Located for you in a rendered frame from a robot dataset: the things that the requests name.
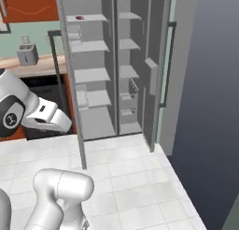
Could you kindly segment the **grey fridge door with bins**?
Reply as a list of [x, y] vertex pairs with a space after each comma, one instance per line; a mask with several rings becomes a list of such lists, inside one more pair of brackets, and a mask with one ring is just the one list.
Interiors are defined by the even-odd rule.
[[73, 58], [72, 53], [70, 50], [69, 45], [69, 38], [68, 38], [68, 32], [67, 32], [67, 25], [66, 25], [66, 16], [64, 13], [64, 6], [63, 6], [63, 0], [56, 0], [57, 1], [57, 8], [60, 18], [60, 26], [61, 26], [61, 32], [62, 32], [62, 39], [63, 39], [63, 51], [65, 56], [65, 63], [66, 63], [66, 69], [67, 69], [67, 76], [69, 79], [70, 84], [70, 91], [71, 91], [71, 97], [72, 97], [72, 105], [74, 110], [74, 120], [77, 128], [77, 140], [78, 140], [78, 148], [80, 153], [80, 160], [81, 160], [81, 167], [84, 170], [88, 169], [87, 166], [87, 159], [86, 159], [86, 152], [85, 152], [85, 144], [84, 139], [82, 135], [82, 126], [81, 126], [81, 119], [79, 116], [79, 110], [77, 106], [77, 90], [75, 86], [75, 76], [74, 76], [74, 69], [73, 69]]

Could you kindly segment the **orange wall cupboard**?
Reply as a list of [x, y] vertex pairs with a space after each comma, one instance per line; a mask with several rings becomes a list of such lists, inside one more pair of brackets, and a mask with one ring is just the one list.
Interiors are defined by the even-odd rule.
[[58, 21], [56, 0], [4, 0], [5, 22]]

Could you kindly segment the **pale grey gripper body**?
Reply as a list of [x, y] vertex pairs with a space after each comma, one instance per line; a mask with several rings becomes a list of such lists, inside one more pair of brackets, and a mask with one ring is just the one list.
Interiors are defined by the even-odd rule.
[[72, 122], [59, 108], [47, 109], [46, 106], [41, 106], [31, 114], [26, 115], [21, 124], [27, 128], [67, 133]]

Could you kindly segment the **black dishwasher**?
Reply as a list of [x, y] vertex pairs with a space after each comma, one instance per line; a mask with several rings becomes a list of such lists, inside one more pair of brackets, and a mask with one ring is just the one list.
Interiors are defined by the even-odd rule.
[[[67, 95], [63, 76], [61, 76], [61, 86], [59, 88], [57, 76], [42, 76], [32, 78], [21, 78], [21, 80], [29, 87], [29, 89], [37, 96], [55, 102], [59, 109], [70, 117], [70, 110], [67, 104]], [[34, 140], [46, 137], [59, 137], [63, 133], [56, 131], [40, 131], [33, 128], [24, 127], [24, 133], [27, 140]]]

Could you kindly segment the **grey fridge door with box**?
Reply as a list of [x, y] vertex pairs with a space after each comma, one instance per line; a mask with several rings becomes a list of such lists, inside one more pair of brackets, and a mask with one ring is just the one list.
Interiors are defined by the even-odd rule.
[[146, 84], [144, 136], [150, 152], [154, 152], [157, 138], [170, 8], [171, 0], [149, 0], [145, 60], [148, 81]]

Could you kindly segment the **orange base cupboard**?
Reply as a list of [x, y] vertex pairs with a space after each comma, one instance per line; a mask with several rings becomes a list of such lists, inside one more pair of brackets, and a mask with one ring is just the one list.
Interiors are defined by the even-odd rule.
[[[72, 98], [71, 98], [71, 92], [70, 92], [68, 77], [67, 77], [66, 74], [61, 74], [61, 76], [63, 76], [65, 89], [66, 89], [67, 104], [68, 104], [69, 110], [70, 110], [70, 117], [69, 118], [73, 119], [74, 118], [74, 111], [73, 111]], [[11, 135], [10, 137], [0, 137], [0, 142], [22, 139], [22, 138], [26, 138], [26, 135], [24, 133], [24, 127], [19, 126], [17, 131], [13, 135]]]

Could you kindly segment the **grey open fridge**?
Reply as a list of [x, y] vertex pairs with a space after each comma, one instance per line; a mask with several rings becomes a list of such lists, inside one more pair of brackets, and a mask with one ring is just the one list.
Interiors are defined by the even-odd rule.
[[[171, 0], [169, 22], [176, 22], [176, 35], [167, 102], [159, 111], [155, 143], [166, 152], [172, 152], [176, 139], [197, 1]], [[149, 0], [63, 0], [63, 6], [84, 142], [133, 134], [146, 142]], [[120, 115], [123, 79], [133, 79], [138, 88], [137, 111], [125, 116]]]

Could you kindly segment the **dark framed window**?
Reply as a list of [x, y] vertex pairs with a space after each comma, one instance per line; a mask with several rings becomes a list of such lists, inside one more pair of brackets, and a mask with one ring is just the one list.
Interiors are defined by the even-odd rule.
[[0, 0], [0, 34], [10, 34], [10, 26], [4, 21], [7, 15], [6, 5], [4, 0]]

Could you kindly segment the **grey toaster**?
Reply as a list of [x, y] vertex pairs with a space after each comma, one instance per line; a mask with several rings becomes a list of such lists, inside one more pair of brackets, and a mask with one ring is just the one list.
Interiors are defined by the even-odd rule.
[[28, 35], [21, 36], [21, 44], [17, 54], [21, 66], [37, 65], [38, 63], [39, 57], [36, 44], [30, 41]]

